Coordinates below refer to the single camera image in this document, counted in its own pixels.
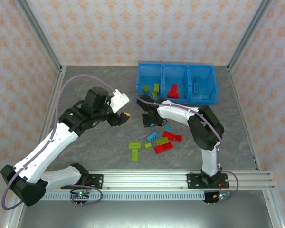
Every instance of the blue bin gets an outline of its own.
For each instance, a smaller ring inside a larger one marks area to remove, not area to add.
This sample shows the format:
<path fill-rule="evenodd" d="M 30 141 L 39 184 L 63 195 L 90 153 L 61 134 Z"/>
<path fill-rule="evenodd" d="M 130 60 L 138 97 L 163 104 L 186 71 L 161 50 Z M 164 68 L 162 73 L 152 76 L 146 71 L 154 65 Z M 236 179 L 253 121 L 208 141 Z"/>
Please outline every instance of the blue bin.
<path fill-rule="evenodd" d="M 148 86 L 150 91 L 146 94 L 151 97 L 154 84 L 160 84 L 162 79 L 162 65 L 159 63 L 139 63 L 137 67 L 137 80 L 136 80 L 136 92 L 139 94 L 145 94 L 143 88 Z M 157 98 L 161 97 L 160 92 L 157 94 Z"/>
<path fill-rule="evenodd" d="M 212 65 L 139 62 L 137 67 L 136 92 L 145 94 L 144 86 L 151 97 L 155 83 L 160 84 L 157 98 L 168 97 L 173 84 L 178 84 L 178 99 L 174 103 L 183 105 L 214 105 L 218 96 L 218 87 Z"/>

